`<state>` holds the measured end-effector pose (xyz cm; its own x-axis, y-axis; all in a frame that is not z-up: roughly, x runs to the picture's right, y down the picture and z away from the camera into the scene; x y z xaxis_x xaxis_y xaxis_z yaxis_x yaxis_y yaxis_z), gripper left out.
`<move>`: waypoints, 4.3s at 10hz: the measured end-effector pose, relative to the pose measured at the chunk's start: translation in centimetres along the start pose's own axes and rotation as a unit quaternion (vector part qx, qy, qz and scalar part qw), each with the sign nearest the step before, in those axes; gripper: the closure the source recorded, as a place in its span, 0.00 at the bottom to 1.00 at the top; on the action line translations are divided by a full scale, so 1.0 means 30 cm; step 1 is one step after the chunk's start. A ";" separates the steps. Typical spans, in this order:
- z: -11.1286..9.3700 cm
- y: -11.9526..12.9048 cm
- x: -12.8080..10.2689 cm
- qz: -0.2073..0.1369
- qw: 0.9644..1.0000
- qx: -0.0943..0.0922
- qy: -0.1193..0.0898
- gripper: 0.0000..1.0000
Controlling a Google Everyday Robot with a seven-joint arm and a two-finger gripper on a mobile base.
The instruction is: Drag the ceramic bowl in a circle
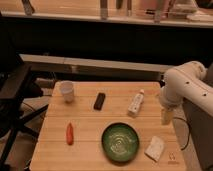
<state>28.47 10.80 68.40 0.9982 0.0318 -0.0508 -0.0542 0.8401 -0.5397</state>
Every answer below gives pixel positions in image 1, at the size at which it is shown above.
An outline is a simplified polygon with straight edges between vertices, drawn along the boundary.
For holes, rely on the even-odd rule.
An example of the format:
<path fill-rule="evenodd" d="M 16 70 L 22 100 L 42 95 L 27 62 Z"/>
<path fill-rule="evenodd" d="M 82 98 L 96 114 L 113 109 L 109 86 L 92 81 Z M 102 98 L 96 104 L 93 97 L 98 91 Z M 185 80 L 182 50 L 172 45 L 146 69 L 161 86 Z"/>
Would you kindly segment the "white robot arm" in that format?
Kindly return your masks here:
<path fill-rule="evenodd" d="M 168 125 L 173 110 L 186 98 L 210 116 L 213 116 L 213 87 L 203 82 L 207 69 L 199 61 L 190 61 L 172 67 L 164 73 L 165 85 L 159 93 L 161 123 Z"/>

